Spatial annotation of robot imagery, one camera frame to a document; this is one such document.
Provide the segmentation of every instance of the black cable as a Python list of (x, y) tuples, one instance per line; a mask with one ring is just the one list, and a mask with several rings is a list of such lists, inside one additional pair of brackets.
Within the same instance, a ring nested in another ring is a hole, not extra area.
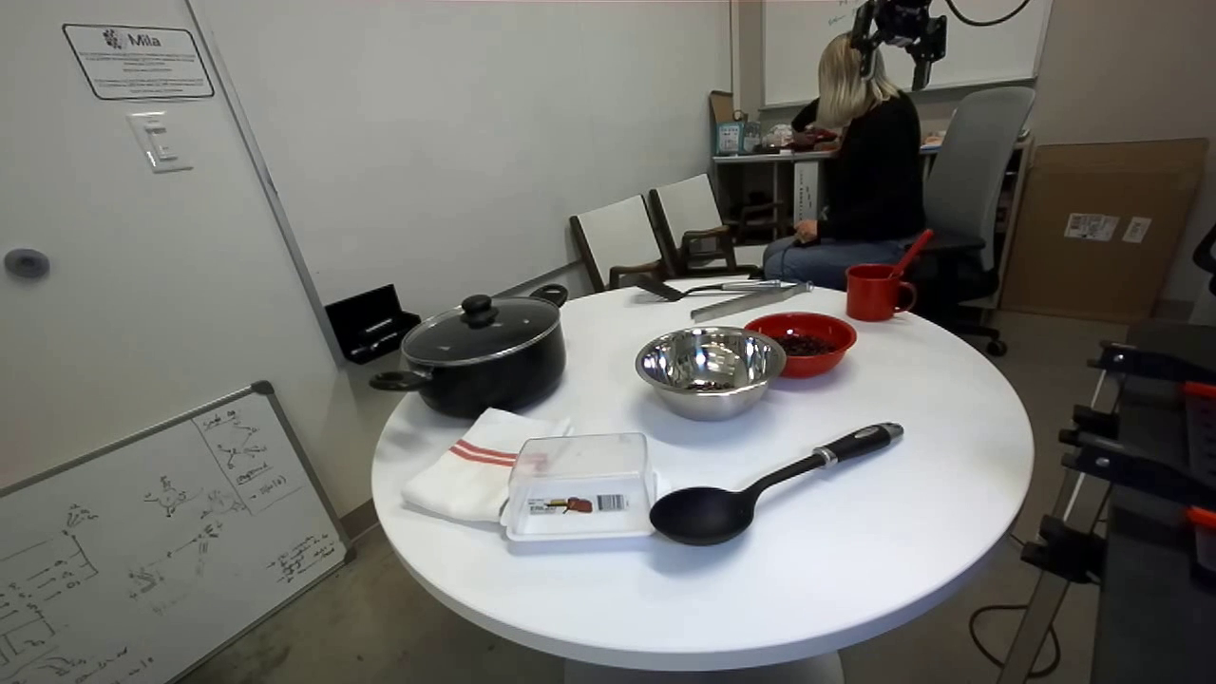
[[(1025, 607), (1031, 607), (1031, 603), (979, 603), (979, 607), (965, 620), (965, 634), (974, 639), (974, 645), (979, 650), (979, 658), (990, 660), (995, 669), (1004, 669), (1004, 660), (979, 642), (976, 622), (979, 622), (979, 614), (988, 614), (988, 610), (1025, 610)], [(1041, 669), (1031, 669), (1031, 680), (1047, 675), (1047, 671), (1060, 669), (1060, 634), (1055, 634), (1055, 626), (1047, 626), (1047, 639), (1054, 639), (1054, 660), (1041, 665)]]
[(947, 0), (949, 16), (952, 16), (957, 21), (965, 21), (965, 25), (1000, 25), (1000, 21), (1014, 20), (1014, 16), (1022, 16), (1025, 2), (1031, 2), (1031, 0), (1022, 0), (1018, 6), (1009, 6), (1009, 10), (1000, 16), (1000, 20), (968, 20), (968, 16), (957, 10), (957, 0)]

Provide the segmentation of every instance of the table top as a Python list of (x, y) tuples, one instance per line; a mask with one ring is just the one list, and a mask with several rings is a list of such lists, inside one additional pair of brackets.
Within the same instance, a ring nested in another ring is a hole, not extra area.
[[(401, 565), (455, 614), (589, 665), (715, 671), (802, 660), (892, 631), (936, 607), (1014, 520), (1035, 467), (1022, 400), (962, 337), (899, 313), (855, 324), (859, 342), (813, 381), (780, 381), (742, 419), (670, 415), (636, 377), (636, 354), (722, 294), (652, 299), (641, 287), (563, 308), (566, 377), (529, 410), (570, 433), (647, 433), (658, 493), (742, 491), (813, 444), (870, 423), (904, 439), (859, 462), (802, 475), (760, 498), (752, 527), (722, 547), (647, 534), (636, 547), (514, 550), (499, 531), (414, 513), (398, 498), (468, 423), (405, 394), (372, 456), (372, 503)], [(762, 313), (843, 319), (835, 287)]]

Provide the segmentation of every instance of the lid knob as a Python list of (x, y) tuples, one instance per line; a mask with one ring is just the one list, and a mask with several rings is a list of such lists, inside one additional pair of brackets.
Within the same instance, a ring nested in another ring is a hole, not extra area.
[(489, 296), (468, 296), (460, 299), (460, 313), (468, 327), (489, 327), (499, 319), (499, 308)]

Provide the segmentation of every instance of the whiteboard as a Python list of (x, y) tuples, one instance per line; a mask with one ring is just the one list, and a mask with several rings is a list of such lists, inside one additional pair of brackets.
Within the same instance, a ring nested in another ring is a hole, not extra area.
[[(968, 20), (1000, 20), (1022, 0), (952, 0)], [(819, 48), (852, 30), (862, 0), (762, 0), (762, 105), (804, 105), (818, 95)], [(924, 92), (1014, 85), (1037, 76), (1041, 39), (1054, 0), (1031, 0), (1009, 21), (965, 25), (941, 0), (932, 16), (947, 16), (947, 58), (932, 64)], [(911, 58), (883, 45), (892, 85), (911, 92)]]
[(0, 498), (0, 680), (172, 680), (342, 565), (268, 384)]

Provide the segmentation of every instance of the cardboard box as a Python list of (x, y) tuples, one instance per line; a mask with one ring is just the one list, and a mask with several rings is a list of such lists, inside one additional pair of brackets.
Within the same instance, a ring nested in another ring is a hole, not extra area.
[(727, 125), (727, 121), (736, 121), (733, 116), (733, 95), (729, 92), (709, 92), (709, 125)]
[(1000, 308), (1147, 319), (1206, 182), (1206, 154), (1201, 138), (1035, 148)]

